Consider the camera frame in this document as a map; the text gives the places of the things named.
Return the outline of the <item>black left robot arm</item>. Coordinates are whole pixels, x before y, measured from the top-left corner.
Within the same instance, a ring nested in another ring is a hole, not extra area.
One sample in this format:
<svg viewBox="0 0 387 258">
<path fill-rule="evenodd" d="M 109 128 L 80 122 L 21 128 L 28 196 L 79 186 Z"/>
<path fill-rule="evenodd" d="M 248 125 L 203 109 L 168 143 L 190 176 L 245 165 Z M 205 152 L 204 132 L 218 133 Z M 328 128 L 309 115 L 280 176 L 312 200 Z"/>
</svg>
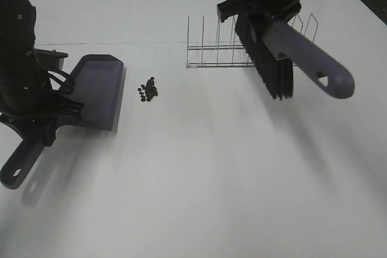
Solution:
<svg viewBox="0 0 387 258">
<path fill-rule="evenodd" d="M 82 103 L 68 95 L 76 81 L 35 49 L 36 7 L 29 0 L 1 0 L 1 114 L 28 123 L 46 146 L 53 144 L 59 117 L 81 118 Z"/>
</svg>

